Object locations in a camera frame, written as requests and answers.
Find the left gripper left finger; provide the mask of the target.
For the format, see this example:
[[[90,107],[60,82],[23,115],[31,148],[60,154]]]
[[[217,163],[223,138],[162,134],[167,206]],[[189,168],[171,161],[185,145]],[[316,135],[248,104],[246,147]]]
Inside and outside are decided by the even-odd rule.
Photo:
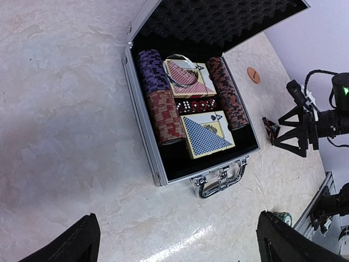
[[[22,261],[97,261],[100,235],[97,217],[91,213]]]

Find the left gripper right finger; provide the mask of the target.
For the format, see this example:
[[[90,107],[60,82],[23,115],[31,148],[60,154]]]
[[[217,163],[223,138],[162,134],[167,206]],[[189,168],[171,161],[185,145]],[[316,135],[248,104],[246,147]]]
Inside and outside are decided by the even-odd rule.
[[[256,234],[261,261],[346,261],[310,241],[269,211],[260,213]]]

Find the black triangular button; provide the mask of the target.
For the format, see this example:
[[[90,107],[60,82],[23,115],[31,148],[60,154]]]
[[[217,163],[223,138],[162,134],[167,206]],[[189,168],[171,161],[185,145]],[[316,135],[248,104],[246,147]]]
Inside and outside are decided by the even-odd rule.
[[[262,121],[263,121],[264,127],[267,131],[269,141],[271,144],[273,144],[274,140],[277,139],[279,136],[280,126],[266,117],[263,117]]]

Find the orange round button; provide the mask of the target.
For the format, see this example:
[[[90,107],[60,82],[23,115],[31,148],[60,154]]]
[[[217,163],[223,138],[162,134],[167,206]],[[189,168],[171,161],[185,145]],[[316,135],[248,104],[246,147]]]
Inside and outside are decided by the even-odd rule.
[[[254,69],[253,67],[248,67],[247,68],[247,73],[249,78],[256,84],[259,84],[261,82],[261,78],[259,73],[257,72],[256,69]]]

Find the blue playing card deck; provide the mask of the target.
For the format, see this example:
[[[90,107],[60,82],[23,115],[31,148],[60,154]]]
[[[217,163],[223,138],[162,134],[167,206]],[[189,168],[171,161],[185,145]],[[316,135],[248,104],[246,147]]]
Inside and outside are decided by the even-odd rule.
[[[183,115],[180,118],[186,133],[186,143],[191,159],[198,159],[236,146],[222,110]]]

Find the red playing card deck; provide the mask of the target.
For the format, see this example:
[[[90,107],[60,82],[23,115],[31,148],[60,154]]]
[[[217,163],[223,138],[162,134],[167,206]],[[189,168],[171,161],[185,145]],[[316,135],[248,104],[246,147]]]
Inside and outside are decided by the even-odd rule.
[[[186,58],[168,58],[164,61],[164,70],[176,99],[217,95],[204,63],[195,63]]]

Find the aluminium poker case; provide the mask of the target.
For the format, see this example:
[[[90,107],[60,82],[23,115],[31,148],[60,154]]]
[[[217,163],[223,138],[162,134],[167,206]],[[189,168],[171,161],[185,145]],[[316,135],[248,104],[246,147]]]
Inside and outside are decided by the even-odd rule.
[[[124,69],[157,186],[189,179],[205,199],[238,183],[259,149],[224,55],[306,1],[145,1]]]

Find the clear round button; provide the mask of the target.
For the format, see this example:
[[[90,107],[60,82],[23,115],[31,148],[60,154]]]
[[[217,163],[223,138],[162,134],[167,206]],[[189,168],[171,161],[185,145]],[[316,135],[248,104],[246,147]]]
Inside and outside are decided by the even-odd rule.
[[[174,53],[163,62],[167,77],[174,86],[189,88],[198,82],[198,70],[194,63],[184,55]]]

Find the green poker chip stack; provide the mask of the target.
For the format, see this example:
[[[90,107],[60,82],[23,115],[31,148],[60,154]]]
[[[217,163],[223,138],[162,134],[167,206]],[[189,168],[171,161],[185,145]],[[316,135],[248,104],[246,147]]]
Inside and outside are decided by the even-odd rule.
[[[286,223],[288,226],[292,226],[292,216],[288,212],[273,212],[273,214]]]

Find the right poker chip row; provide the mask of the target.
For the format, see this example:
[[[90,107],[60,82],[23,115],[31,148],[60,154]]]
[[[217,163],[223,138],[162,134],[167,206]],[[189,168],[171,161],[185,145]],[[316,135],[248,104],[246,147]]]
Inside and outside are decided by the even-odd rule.
[[[245,108],[224,59],[212,57],[206,62],[206,67],[226,115],[229,130],[247,126],[249,120]]]

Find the poker chip row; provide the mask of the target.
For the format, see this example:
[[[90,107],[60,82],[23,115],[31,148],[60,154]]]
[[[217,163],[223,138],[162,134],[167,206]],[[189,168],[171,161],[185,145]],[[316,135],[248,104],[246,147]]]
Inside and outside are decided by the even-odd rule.
[[[170,145],[186,139],[180,115],[163,67],[155,49],[138,54],[143,90],[159,145]]]
[[[245,108],[224,59],[212,57],[206,62],[206,67],[226,115],[229,130],[247,126],[249,120]]]

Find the red dice row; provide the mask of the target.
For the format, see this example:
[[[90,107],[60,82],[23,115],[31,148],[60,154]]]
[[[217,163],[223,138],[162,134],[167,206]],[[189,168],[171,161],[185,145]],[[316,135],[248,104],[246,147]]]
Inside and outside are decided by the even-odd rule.
[[[217,107],[215,99],[206,100],[177,100],[176,107],[180,114],[184,113],[201,113],[213,111]]]

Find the left poker chip row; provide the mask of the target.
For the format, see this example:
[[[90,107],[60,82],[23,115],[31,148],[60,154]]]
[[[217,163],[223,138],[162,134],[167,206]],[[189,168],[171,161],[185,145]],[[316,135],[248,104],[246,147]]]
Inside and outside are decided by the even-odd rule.
[[[159,145],[170,145],[186,139],[180,115],[163,67],[155,49],[138,54],[143,90]]]

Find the front aluminium rail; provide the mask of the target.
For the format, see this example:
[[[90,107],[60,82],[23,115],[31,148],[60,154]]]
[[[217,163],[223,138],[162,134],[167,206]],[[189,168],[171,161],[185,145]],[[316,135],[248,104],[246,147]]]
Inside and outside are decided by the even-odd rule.
[[[326,171],[325,175],[319,190],[293,226],[296,231],[312,241],[315,241],[315,236],[329,235],[331,226],[335,224],[334,215],[329,216],[326,215],[326,211],[322,211],[324,199],[337,194],[332,172]]]

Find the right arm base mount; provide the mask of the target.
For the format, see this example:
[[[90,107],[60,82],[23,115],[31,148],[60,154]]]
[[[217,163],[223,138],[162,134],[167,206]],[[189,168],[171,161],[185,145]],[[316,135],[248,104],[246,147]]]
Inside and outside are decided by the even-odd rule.
[[[343,185],[338,194],[330,194],[329,186],[324,186],[310,210],[311,225],[316,231],[323,227],[328,218],[348,215],[348,183]]]

